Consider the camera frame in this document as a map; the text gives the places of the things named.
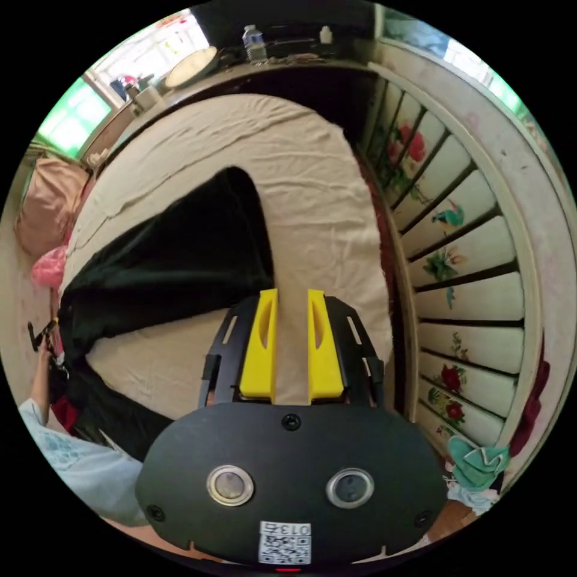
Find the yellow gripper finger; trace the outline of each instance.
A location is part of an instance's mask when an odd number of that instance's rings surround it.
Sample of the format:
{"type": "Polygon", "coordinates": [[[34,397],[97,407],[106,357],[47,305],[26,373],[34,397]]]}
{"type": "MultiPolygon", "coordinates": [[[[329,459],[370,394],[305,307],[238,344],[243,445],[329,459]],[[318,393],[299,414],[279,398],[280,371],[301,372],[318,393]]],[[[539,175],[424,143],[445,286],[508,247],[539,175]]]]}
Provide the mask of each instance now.
{"type": "Polygon", "coordinates": [[[308,291],[308,402],[339,398],[344,391],[325,294],[308,291]]]}
{"type": "Polygon", "coordinates": [[[275,402],[277,311],[277,290],[261,291],[240,377],[244,398],[275,402]]]}

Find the bird painting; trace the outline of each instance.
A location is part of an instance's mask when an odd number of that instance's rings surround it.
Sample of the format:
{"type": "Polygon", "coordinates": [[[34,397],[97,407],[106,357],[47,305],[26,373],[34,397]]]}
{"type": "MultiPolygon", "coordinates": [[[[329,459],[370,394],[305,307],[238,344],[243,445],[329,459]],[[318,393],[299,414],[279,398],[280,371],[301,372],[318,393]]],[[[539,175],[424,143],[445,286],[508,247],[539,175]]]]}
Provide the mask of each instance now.
{"type": "Polygon", "coordinates": [[[433,215],[431,219],[432,222],[438,222],[441,225],[445,236],[457,230],[465,221],[463,207],[450,199],[448,200],[451,203],[451,208],[433,215]]]}

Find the screw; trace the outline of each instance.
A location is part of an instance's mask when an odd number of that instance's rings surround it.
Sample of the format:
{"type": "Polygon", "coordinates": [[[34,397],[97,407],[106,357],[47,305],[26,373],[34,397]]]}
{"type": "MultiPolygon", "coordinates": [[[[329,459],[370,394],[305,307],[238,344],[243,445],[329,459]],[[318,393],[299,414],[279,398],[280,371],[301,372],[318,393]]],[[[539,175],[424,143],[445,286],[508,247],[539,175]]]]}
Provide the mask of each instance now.
{"type": "Polygon", "coordinates": [[[431,516],[431,511],[423,511],[415,517],[415,527],[422,527],[431,516]]]}
{"type": "Polygon", "coordinates": [[[298,415],[284,415],[281,425],[287,431],[296,431],[301,426],[301,418],[298,415]]]}
{"type": "Polygon", "coordinates": [[[162,523],[165,519],[164,511],[157,505],[149,505],[147,507],[147,512],[148,515],[158,523],[162,523]]]}

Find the water bottle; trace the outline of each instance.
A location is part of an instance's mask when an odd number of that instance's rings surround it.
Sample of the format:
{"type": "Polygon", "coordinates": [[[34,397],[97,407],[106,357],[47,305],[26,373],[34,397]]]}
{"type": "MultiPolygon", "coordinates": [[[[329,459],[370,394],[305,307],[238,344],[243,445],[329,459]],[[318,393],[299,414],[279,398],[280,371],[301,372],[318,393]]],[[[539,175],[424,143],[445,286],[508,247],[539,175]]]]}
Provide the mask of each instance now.
{"type": "Polygon", "coordinates": [[[266,46],[264,45],[263,33],[257,30],[254,24],[245,26],[242,42],[245,45],[246,55],[251,64],[262,64],[266,62],[266,46]]]}

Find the white bottle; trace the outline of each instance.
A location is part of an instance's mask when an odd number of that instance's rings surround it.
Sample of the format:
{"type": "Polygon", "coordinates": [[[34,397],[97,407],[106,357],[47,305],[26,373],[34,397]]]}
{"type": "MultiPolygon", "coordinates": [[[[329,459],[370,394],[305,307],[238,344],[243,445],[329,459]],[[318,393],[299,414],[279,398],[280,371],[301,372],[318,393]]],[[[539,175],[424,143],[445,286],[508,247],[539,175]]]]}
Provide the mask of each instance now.
{"type": "Polygon", "coordinates": [[[266,62],[267,55],[263,34],[257,30],[254,24],[245,26],[242,42],[245,45],[246,54],[251,64],[262,64],[266,62]]]}
{"type": "Polygon", "coordinates": [[[321,44],[332,44],[332,31],[328,26],[323,26],[320,31],[320,43],[321,44]]]}

